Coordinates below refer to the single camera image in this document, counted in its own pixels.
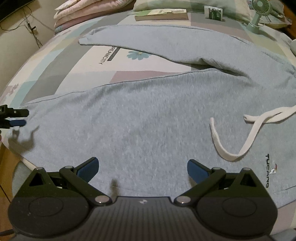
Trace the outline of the patchwork pillow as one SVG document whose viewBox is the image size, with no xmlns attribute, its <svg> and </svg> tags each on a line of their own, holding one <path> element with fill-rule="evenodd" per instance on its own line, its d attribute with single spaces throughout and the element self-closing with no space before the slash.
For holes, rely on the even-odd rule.
<svg viewBox="0 0 296 241">
<path fill-rule="evenodd" d="M 190 12 L 204 11 L 204 6 L 223 9 L 223 15 L 243 22 L 251 21 L 251 13 L 247 1 L 235 0 L 140 0 L 136 1 L 134 11 L 150 9 L 186 9 Z"/>
</svg>

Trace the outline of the green handheld fan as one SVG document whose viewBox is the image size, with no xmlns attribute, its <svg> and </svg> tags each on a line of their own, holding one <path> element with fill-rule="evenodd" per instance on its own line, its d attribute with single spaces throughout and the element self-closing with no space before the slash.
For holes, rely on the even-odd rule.
<svg viewBox="0 0 296 241">
<path fill-rule="evenodd" d="M 262 16 L 268 16 L 271 12 L 271 5 L 268 0 L 252 0 L 251 5 L 255 10 L 252 20 L 247 24 L 247 30 L 254 34 L 259 34 L 259 21 Z"/>
</svg>

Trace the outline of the patchwork bed sheet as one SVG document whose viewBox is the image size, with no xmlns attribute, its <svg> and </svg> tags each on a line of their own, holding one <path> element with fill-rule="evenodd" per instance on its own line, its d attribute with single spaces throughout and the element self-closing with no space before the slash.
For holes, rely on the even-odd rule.
<svg viewBox="0 0 296 241">
<path fill-rule="evenodd" d="M 243 23 L 226 18 L 223 22 L 189 14 L 186 21 L 136 22 L 127 12 L 94 18 L 57 33 L 20 68 L 1 96 L 1 104 L 18 107 L 29 101 L 52 95 L 81 92 L 94 87 L 138 81 L 197 70 L 193 65 L 180 65 L 137 50 L 109 46 L 81 46 L 78 39 L 96 27 L 108 25 L 182 25 L 199 27 L 241 38 L 263 47 L 295 65 L 290 51 L 291 38 L 271 27 L 261 25 L 259 35 L 249 32 Z M 1 185 L 12 198 L 30 173 L 33 164 L 17 161 L 8 173 L 1 174 Z M 295 200 L 279 210 L 274 233 L 295 228 Z"/>
</svg>

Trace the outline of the green white tissue pack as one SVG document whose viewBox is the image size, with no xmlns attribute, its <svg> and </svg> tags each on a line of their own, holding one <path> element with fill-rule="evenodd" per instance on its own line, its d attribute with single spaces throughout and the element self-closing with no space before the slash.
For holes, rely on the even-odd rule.
<svg viewBox="0 0 296 241">
<path fill-rule="evenodd" d="M 204 15 L 206 19 L 222 21 L 223 9 L 215 6 L 204 6 Z"/>
</svg>

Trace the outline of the green paperback book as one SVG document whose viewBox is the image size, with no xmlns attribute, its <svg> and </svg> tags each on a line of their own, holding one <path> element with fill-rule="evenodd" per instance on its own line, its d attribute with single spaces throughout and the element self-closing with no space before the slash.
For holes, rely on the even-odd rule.
<svg viewBox="0 0 296 241">
<path fill-rule="evenodd" d="M 186 9 L 151 9 L 138 12 L 136 21 L 188 20 Z"/>
</svg>

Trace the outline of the grey sweatpants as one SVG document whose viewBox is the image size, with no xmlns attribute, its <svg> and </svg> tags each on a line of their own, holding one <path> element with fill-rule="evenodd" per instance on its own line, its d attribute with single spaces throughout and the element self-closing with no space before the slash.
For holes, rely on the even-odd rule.
<svg viewBox="0 0 296 241">
<path fill-rule="evenodd" d="M 189 159 L 237 172 L 254 170 L 278 207 L 295 200 L 295 115 L 252 129 L 248 115 L 295 106 L 295 66 L 241 39 L 197 27 L 113 25 L 84 35 L 70 51 L 78 88 L 27 100 L 11 149 L 55 171 L 97 157 L 92 184 L 108 194 L 176 196 L 190 186 Z"/>
</svg>

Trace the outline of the folded pink quilt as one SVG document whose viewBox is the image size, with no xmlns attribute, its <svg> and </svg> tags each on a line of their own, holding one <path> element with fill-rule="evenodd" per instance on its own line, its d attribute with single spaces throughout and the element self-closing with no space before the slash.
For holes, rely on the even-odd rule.
<svg viewBox="0 0 296 241">
<path fill-rule="evenodd" d="M 56 8 L 55 34 L 101 16 L 133 9 L 135 1 L 66 1 Z"/>
</svg>

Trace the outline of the grey plush cushion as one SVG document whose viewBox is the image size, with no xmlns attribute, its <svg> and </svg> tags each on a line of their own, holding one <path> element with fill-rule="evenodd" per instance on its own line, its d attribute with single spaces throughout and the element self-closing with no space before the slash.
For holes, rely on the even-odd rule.
<svg viewBox="0 0 296 241">
<path fill-rule="evenodd" d="M 294 56 L 296 56 L 296 39 L 290 42 L 290 50 L 292 51 Z"/>
</svg>

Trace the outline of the wall mounted television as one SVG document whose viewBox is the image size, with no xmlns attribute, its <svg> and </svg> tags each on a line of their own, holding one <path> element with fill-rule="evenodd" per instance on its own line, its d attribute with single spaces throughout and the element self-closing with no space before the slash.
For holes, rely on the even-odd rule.
<svg viewBox="0 0 296 241">
<path fill-rule="evenodd" d="M 15 11 L 33 1 L 34 0 L 0 0 L 0 21 L 5 20 Z"/>
</svg>

